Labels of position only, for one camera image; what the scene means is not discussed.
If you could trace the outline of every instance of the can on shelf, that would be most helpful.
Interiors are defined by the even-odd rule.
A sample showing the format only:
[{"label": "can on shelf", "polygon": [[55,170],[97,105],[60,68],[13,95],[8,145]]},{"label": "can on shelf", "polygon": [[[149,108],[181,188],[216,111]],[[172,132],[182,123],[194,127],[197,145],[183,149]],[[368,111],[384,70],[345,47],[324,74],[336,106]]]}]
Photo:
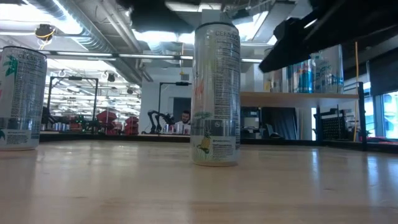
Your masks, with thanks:
[{"label": "can on shelf", "polygon": [[341,45],[311,54],[316,93],[343,93],[343,53]]},{"label": "can on shelf", "polygon": [[289,66],[287,73],[289,93],[313,93],[311,60]]},{"label": "can on shelf", "polygon": [[191,152],[203,166],[234,166],[240,147],[240,37],[232,24],[195,31]]},{"label": "can on shelf", "polygon": [[47,58],[23,47],[7,46],[0,58],[0,151],[39,145]]}]

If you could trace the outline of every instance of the wooden shelf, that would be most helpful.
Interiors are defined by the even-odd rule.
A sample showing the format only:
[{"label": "wooden shelf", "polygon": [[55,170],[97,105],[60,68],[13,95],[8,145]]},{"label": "wooden shelf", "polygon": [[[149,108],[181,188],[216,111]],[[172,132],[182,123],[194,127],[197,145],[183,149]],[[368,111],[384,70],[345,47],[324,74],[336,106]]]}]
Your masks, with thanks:
[{"label": "wooden shelf", "polygon": [[241,92],[241,106],[315,108],[358,100],[358,95],[334,93]]}]

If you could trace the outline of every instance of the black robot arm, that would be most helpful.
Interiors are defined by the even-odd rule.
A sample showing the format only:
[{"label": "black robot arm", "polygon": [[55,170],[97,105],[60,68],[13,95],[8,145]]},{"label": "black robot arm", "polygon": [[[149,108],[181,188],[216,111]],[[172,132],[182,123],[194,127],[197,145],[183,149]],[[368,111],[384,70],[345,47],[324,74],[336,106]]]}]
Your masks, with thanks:
[{"label": "black robot arm", "polygon": [[[155,115],[157,124],[154,123],[154,119],[152,118],[153,114]],[[163,127],[160,125],[160,122],[159,122],[160,117],[163,118],[163,120],[166,122],[166,124],[169,124],[169,125],[175,124],[174,117],[168,113],[163,114],[163,113],[160,113],[155,110],[149,110],[148,116],[149,116],[150,124],[152,125],[152,127],[150,128],[150,134],[157,134],[157,133],[161,132]]]}]

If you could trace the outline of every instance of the wooden table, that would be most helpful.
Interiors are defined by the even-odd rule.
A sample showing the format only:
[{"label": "wooden table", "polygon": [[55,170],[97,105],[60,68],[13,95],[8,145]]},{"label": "wooden table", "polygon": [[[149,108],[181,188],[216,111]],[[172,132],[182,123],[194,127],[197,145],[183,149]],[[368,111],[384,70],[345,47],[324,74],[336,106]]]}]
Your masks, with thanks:
[{"label": "wooden table", "polygon": [[189,144],[73,141],[0,152],[0,223],[398,223],[398,157],[242,146],[200,167]]}]

